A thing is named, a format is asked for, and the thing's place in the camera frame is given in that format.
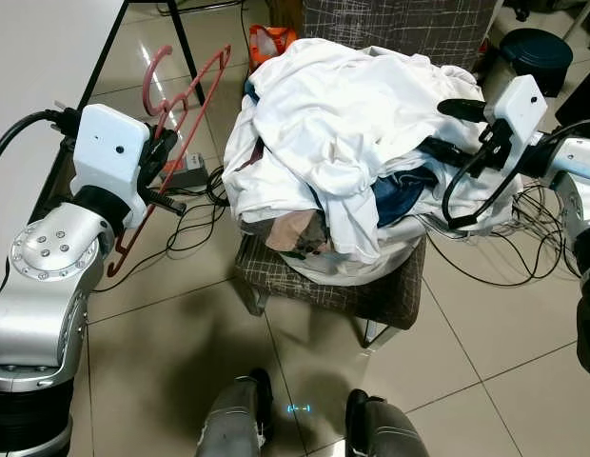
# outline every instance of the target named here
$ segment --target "tiled floor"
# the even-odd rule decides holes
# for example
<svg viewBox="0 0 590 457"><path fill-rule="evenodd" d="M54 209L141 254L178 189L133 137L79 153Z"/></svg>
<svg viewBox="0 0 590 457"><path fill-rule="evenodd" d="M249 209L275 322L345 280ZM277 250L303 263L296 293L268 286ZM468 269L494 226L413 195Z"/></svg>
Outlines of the tiled floor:
<svg viewBox="0 0 590 457"><path fill-rule="evenodd" d="M264 0L248 4L246 23L266 22ZM246 74L240 10L186 14L183 21L199 65L232 45L229 68L190 146L214 169ZM93 101L145 119L139 101L145 56L165 43L176 45L169 19L152 4L131 7ZM568 84L589 70L590 59L583 59ZM175 46L154 94L169 96L188 82ZM124 271L162 249L175 223L156 211ZM206 233L188 232L182 243ZM528 258L534 253L525 235L514 240ZM514 259L500 255L500 240L436 241L476 274L518 277ZM575 353L578 283L562 268L521 288L491 288L465 278L429 247L418 322L367 356L342 315L279 298L270 299L265 317L248 315L230 281L238 244L226 214L195 252L162 257L91 297L70 455L191 456L218 391L261 366L273 379L277 417L265 455L344 455L344 402L362 387L405 410L433 457L590 457L590 377ZM542 264L549 261L545 256ZM99 288L111 284L105 279ZM291 404L311 411L295 416L287 412Z"/></svg>

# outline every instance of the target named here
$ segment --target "pile of laundry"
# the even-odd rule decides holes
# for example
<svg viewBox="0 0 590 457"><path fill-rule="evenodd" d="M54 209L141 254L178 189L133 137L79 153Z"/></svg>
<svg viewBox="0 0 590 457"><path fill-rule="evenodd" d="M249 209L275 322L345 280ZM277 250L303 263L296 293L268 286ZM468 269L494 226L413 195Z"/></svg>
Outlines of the pile of laundry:
<svg viewBox="0 0 590 457"><path fill-rule="evenodd" d="M428 136L475 153L484 124L443 115L447 98L482 100L474 77L427 57L322 39L295 41L248 79L226 146L232 216L320 284L359 285L397 268L425 235L446 227L443 193L458 169L417 149ZM473 212L502 181L465 177L453 216ZM511 217L515 180L480 218Z"/></svg>

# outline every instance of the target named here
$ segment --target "black table leg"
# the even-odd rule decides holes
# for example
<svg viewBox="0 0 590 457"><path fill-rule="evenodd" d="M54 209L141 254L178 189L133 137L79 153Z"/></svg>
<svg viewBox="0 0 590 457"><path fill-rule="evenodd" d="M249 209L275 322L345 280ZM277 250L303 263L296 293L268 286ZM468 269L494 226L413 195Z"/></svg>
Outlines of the black table leg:
<svg viewBox="0 0 590 457"><path fill-rule="evenodd" d="M167 5L170 11L170 16L172 17L174 29L176 30L177 36L179 37L179 42L181 43L181 49L183 50L187 67L189 68L189 74L191 74L191 79L195 79L198 75L198 71L196 70L196 65L193 62L193 57L191 56L191 49L189 48L189 43L187 42L187 36L185 35L185 30L183 29L183 23L181 22L181 16L179 16L179 10L177 8L176 1L167 0ZM198 83L196 86L196 95L198 96L200 105L203 105L206 98L204 96L204 91L202 90L202 84L200 83Z"/></svg>

